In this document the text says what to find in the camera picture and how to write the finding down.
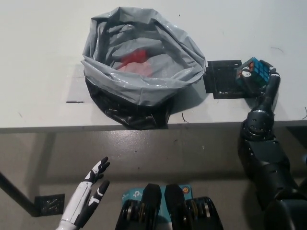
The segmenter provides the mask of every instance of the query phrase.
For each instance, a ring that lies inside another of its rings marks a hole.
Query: blue box
[[[192,189],[191,185],[184,184],[179,185],[179,187],[182,189],[182,192],[184,194],[184,198],[186,200],[192,199]],[[165,224],[165,223],[171,223],[171,217],[169,216],[169,213],[167,211],[164,192],[165,192],[165,186],[160,186],[161,193],[162,193],[162,199],[161,199],[161,205],[159,210],[159,217],[157,224]],[[132,188],[126,191],[122,196],[122,205],[125,203],[126,200],[141,200],[143,195],[144,188]]]

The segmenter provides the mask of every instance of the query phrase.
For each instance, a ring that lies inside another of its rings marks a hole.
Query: trash bin
[[[92,18],[83,56],[93,101],[133,129],[165,127],[172,97],[205,72],[189,35],[153,9],[118,7]]]

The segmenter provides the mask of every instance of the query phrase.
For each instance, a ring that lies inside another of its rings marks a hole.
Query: tabletop
[[[92,102],[80,63],[90,19],[118,6],[159,11],[206,60],[270,62],[282,78],[276,125],[307,125],[307,1],[0,0],[0,132],[124,129]],[[237,124],[249,111],[244,99],[215,100],[201,80],[178,95],[168,126]]]

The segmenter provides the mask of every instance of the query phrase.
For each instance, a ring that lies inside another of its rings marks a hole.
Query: red item in bag
[[[147,61],[146,50],[136,50],[131,54],[122,57],[119,71],[132,72],[150,77],[153,73]]]

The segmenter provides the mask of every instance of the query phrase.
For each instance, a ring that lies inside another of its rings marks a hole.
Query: floor
[[[108,156],[111,185],[84,230],[113,230],[121,196],[147,183],[189,183],[194,197],[209,196],[225,230],[261,230],[253,185],[236,152],[239,127],[0,135],[0,170],[31,199],[66,194]],[[297,179],[306,175],[307,151],[285,128],[276,129]],[[0,190],[0,229],[54,230],[60,216],[32,218]]]

